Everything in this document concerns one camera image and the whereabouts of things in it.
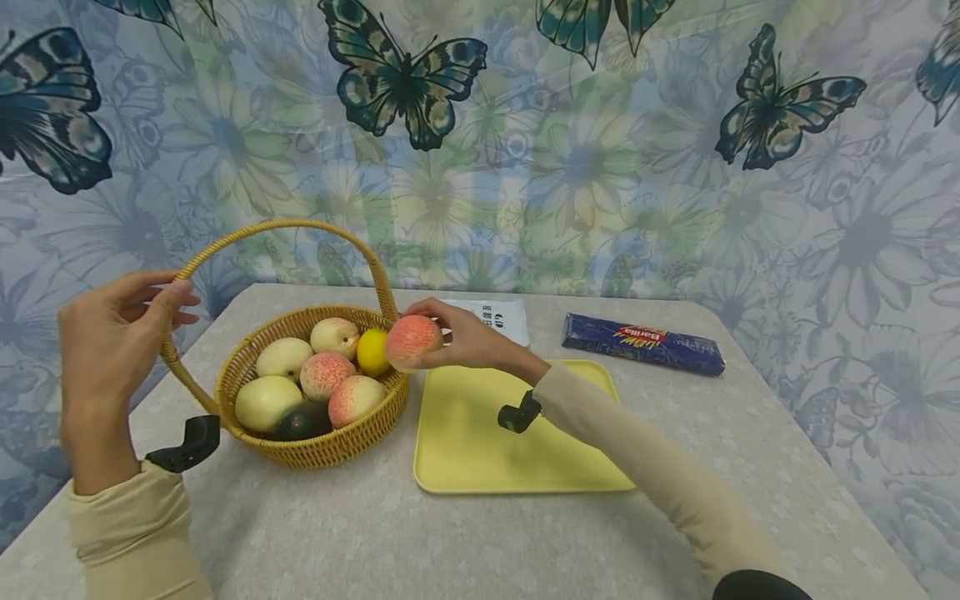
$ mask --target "woven basket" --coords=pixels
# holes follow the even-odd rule
[[[170,371],[202,404],[206,412],[220,417],[221,426],[233,437],[248,444],[279,465],[289,468],[323,468],[339,465],[370,449],[387,435],[400,419],[407,403],[407,375],[389,369],[377,377],[387,389],[387,396],[372,412],[342,429],[319,438],[299,442],[275,442],[251,435],[237,421],[234,401],[240,388],[256,378],[256,357],[271,342],[285,337],[310,339],[313,325],[328,317],[341,317],[355,323],[361,331],[380,327],[387,331],[396,321],[396,303],[390,289],[390,280],[383,265],[369,246],[349,232],[327,223],[305,219],[264,221],[245,227],[207,246],[177,274],[175,279],[188,279],[200,265],[220,249],[261,231],[277,228],[314,228],[335,233],[348,240],[367,259],[373,273],[373,284],[380,304],[380,313],[368,308],[348,305],[311,306],[287,313],[264,324],[247,336],[231,354],[217,376],[211,398],[180,362],[180,355],[167,331],[160,356]]]

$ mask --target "floral curtain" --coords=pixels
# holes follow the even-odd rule
[[[309,217],[397,287],[700,302],[931,598],[960,594],[960,1],[0,15],[0,547],[68,477],[58,307]],[[371,283],[338,239],[262,235],[197,273],[204,323],[256,280]]]

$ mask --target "beige sleeve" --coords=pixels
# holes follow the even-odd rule
[[[657,427],[563,364],[550,369],[534,397],[551,423],[606,454],[666,514],[693,546],[709,589],[741,569],[793,579],[744,500]]]
[[[92,496],[67,486],[70,536],[89,600],[209,600],[190,552],[182,478],[144,461],[139,474]]]

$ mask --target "black clip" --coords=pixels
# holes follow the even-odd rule
[[[183,444],[154,450],[147,460],[172,473],[183,473],[209,458],[219,445],[220,418],[201,415],[183,424]]]
[[[539,402],[534,400],[534,391],[530,390],[523,395],[523,400],[520,401],[518,408],[509,404],[501,408],[500,413],[496,416],[496,422],[504,429],[514,433],[523,433],[540,414],[540,410],[542,410],[542,407]]]

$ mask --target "blue package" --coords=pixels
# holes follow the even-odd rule
[[[563,346],[714,377],[727,367],[708,338],[573,313],[566,314]]]

